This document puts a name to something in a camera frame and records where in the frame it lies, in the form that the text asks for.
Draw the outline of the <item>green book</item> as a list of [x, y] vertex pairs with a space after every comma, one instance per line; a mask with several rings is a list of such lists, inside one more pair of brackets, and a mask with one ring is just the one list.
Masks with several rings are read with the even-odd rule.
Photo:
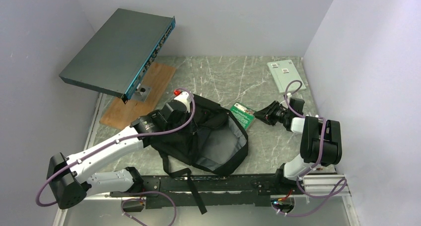
[[235, 102], [231, 106], [230, 111], [240, 125], [247, 131], [255, 119], [255, 111], [239, 102]]

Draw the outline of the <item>black student backpack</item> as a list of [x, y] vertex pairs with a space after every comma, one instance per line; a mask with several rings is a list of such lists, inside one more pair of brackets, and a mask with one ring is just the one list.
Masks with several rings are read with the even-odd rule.
[[[247, 157], [249, 140], [246, 130], [230, 110], [198, 95], [194, 95], [193, 99], [196, 133], [190, 135], [179, 131], [153, 136], [150, 138], [150, 146], [158, 151], [165, 173], [172, 178], [187, 176], [187, 184], [194, 200], [201, 214], [205, 214], [207, 209], [191, 179], [190, 168], [171, 171], [169, 158], [218, 176], [229, 176]], [[148, 117], [153, 130], [164, 131], [161, 110], [149, 113]]]

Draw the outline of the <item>pale green notebook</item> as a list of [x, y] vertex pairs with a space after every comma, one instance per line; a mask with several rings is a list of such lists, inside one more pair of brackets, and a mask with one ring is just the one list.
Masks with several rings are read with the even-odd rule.
[[299, 90], [306, 89], [304, 81], [300, 77], [292, 60], [268, 62], [267, 66], [274, 78], [280, 94], [285, 93], [287, 85], [293, 80], [299, 80], [302, 82], [302, 86]]

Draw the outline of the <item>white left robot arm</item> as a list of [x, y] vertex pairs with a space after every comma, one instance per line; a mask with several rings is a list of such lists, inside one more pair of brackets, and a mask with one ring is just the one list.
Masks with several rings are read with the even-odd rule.
[[182, 93], [160, 110], [141, 116], [113, 137], [87, 150], [50, 158], [47, 182], [60, 209], [69, 209], [88, 196], [123, 192], [138, 195], [144, 188], [139, 171], [128, 166], [119, 171], [100, 172], [107, 164], [129, 153], [141, 150], [155, 137], [179, 133], [193, 122], [194, 98]]

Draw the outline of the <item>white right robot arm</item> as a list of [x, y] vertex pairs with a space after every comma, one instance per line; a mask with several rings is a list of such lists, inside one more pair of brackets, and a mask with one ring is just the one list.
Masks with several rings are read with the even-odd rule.
[[274, 101], [254, 113], [255, 118], [265, 124], [274, 126], [279, 122], [287, 131], [301, 134], [299, 154], [281, 165], [280, 176], [273, 181], [274, 189], [280, 194], [287, 193], [293, 182], [300, 180], [306, 172], [336, 165], [342, 158], [340, 122], [304, 116], [304, 104], [304, 100], [293, 97], [287, 106]]

